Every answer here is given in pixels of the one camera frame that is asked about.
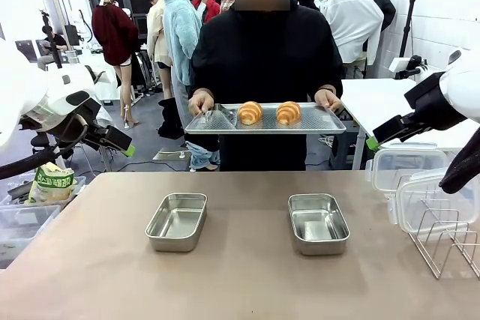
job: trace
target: person's right hand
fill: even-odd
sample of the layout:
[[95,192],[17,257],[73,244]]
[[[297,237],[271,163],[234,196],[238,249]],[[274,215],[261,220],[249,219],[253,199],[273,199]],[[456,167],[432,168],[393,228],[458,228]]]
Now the person's right hand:
[[188,109],[192,115],[206,113],[213,108],[213,97],[206,91],[197,92],[188,102]]

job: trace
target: pastry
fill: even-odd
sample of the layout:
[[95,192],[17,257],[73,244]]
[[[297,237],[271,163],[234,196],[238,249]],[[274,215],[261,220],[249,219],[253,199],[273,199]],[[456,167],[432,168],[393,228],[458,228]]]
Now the pastry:
[[263,116],[262,107],[254,101],[248,101],[238,109],[238,119],[244,125],[257,123]]
[[302,116],[300,106],[293,102],[287,101],[281,104],[277,109],[277,120],[280,124],[290,125],[300,120]]

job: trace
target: snack bag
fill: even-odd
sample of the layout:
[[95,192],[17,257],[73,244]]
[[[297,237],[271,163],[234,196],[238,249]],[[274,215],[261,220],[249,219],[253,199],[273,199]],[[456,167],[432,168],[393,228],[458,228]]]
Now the snack bag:
[[73,176],[72,169],[60,169],[54,163],[40,166],[35,173],[35,179],[25,204],[67,200],[75,182]]

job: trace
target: gray floor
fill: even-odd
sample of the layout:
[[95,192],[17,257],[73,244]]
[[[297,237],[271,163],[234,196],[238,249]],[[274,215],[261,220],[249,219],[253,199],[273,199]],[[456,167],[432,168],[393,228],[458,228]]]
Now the gray floor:
[[[158,101],[162,99],[162,94],[155,94],[150,97],[145,97],[140,100],[133,107],[133,116],[142,122],[141,125],[134,129],[128,130],[127,135],[131,136],[133,141],[132,145],[136,147],[135,154],[127,158],[121,153],[113,154],[111,167],[113,171],[118,171],[120,168],[127,164],[122,171],[129,172],[169,172],[172,171],[168,166],[162,163],[144,163],[134,165],[135,163],[152,161],[153,156],[161,148],[177,148],[184,142],[183,138],[178,140],[170,140],[160,138],[157,135],[157,129],[163,122],[161,109],[158,106]],[[123,123],[120,119],[119,104],[114,102],[113,106],[105,106],[106,110],[111,114],[115,123],[119,129],[123,129]],[[10,146],[6,151],[0,154],[0,164],[11,163],[13,161],[20,160],[32,154],[32,147],[30,146],[30,140],[35,136],[35,132],[30,130],[17,131],[10,142]],[[328,170],[329,163],[328,158],[330,155],[330,148],[318,141],[318,136],[309,136],[307,138],[308,156],[307,156],[307,170],[318,171]],[[92,165],[92,168],[96,171],[102,172],[105,169],[104,164],[101,161],[99,153],[93,149],[85,146],[85,152]],[[186,162],[169,161],[167,163],[177,171],[186,171]],[[71,159],[66,161],[66,165],[70,166],[76,173],[80,175],[85,173],[87,182],[93,179],[93,175],[88,172],[89,167],[86,162],[85,156],[81,149],[76,149]],[[0,199],[5,194],[5,188],[8,187],[8,183],[15,182],[15,178],[5,179],[0,181]]]

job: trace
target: rectangular metal pan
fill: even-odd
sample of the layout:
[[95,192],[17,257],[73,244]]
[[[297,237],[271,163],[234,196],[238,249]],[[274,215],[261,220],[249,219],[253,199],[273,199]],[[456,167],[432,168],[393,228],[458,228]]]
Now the rectangular metal pan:
[[329,194],[301,194],[289,198],[295,248],[302,255],[337,255],[350,236],[335,198]]
[[186,253],[197,245],[206,216],[205,195],[170,194],[160,203],[145,234],[157,251]]
[[291,125],[277,121],[277,108],[281,103],[260,104],[262,120],[243,125],[237,118],[242,104],[215,104],[213,110],[197,115],[186,128],[189,134],[340,134],[345,126],[330,109],[315,103],[298,103],[301,120]]

